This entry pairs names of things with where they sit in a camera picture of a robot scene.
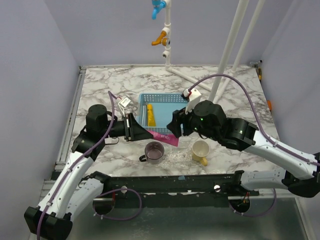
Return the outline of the yellow toothpaste tube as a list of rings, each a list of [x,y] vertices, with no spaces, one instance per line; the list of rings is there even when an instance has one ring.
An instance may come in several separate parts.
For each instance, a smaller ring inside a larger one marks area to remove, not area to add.
[[[153,105],[148,103],[146,107],[147,107],[147,126],[156,127],[156,120],[155,120]]]

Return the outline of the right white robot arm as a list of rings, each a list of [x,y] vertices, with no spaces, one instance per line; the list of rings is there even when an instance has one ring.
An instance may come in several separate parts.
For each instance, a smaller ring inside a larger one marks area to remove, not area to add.
[[[218,104],[205,100],[189,113],[175,110],[166,127],[176,138],[198,133],[227,149],[244,151],[278,166],[271,171],[236,171],[230,183],[230,191],[236,196],[259,189],[285,189],[304,198],[320,192],[319,154],[305,153],[264,136],[261,127],[227,117]]]

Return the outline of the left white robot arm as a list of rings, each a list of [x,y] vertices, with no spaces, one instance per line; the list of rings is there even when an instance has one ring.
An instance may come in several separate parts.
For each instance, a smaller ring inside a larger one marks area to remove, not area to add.
[[[124,137],[127,142],[152,139],[153,135],[138,124],[132,113],[121,120],[102,104],[88,109],[85,126],[73,142],[71,154],[54,185],[37,207],[28,207],[24,219],[37,239],[65,240],[73,221],[96,196],[107,197],[110,176],[101,172],[89,175],[82,189],[76,190],[83,175],[105,147],[106,138]]]

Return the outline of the purple translucent cup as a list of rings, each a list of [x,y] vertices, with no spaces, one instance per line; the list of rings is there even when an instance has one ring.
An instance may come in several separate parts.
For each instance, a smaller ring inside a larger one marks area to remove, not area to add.
[[[149,142],[144,148],[144,154],[139,157],[139,161],[157,165],[164,159],[164,146],[157,141]]]

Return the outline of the yellow mug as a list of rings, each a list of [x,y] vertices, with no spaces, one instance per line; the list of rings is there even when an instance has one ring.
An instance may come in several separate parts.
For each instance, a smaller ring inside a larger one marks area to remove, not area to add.
[[[199,162],[202,166],[208,165],[207,156],[210,153],[210,146],[203,140],[196,141],[191,148],[192,159]]]

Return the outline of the blue plastic basket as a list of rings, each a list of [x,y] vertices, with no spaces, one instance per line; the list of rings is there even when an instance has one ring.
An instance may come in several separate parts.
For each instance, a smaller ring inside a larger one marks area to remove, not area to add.
[[[136,120],[142,126],[142,105],[146,106],[145,126],[148,131],[154,131],[160,134],[172,134],[167,129],[167,125],[171,122],[173,112],[181,110],[187,106],[187,101],[181,97],[180,93],[141,93],[138,98],[138,113]],[[147,104],[152,104],[156,122],[156,127],[150,127],[147,124]]]

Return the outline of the pink toothpaste tube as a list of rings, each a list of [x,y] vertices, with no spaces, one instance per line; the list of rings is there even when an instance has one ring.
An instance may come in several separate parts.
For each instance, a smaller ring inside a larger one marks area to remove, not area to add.
[[[155,131],[148,130],[150,134],[153,135],[153,139],[168,145],[178,147],[179,139],[176,138],[173,134],[161,134]]]

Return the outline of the clear textured round tray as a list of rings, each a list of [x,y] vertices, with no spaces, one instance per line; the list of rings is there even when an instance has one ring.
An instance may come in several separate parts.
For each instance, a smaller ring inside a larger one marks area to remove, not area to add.
[[[191,150],[189,148],[168,148],[165,152],[164,165],[169,168],[184,168],[191,166],[192,160]]]

